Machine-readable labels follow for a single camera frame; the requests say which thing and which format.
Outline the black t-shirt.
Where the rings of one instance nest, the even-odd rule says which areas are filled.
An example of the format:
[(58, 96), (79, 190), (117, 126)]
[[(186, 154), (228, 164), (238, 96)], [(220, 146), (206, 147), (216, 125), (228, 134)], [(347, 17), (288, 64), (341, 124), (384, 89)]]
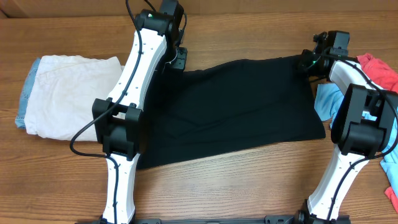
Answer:
[(165, 72), (147, 93), (146, 151), (138, 168), (266, 144), (323, 139), (300, 56), (235, 60), (206, 70)]

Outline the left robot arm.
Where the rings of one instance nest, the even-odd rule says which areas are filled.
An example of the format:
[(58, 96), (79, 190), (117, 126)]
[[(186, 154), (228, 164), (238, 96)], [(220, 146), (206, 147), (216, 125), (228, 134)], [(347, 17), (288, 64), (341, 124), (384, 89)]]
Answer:
[(100, 223), (133, 223), (134, 181), (139, 128), (150, 83), (165, 70), (185, 70), (187, 50), (181, 47), (186, 23), (183, 6), (162, 1), (159, 10), (144, 9), (134, 17), (134, 42), (124, 70), (104, 100), (93, 103), (98, 142), (108, 165), (106, 207)]

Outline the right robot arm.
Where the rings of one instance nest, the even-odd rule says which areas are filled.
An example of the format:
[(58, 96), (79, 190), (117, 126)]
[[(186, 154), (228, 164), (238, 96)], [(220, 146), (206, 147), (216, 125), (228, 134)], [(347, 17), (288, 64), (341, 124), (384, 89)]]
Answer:
[(387, 144), (397, 122), (397, 93), (384, 90), (348, 55), (349, 33), (331, 30), (313, 37), (298, 70), (307, 77), (327, 79), (344, 95), (331, 129), (333, 155), (315, 191), (289, 223), (350, 223), (339, 209), (361, 169), (392, 152)]

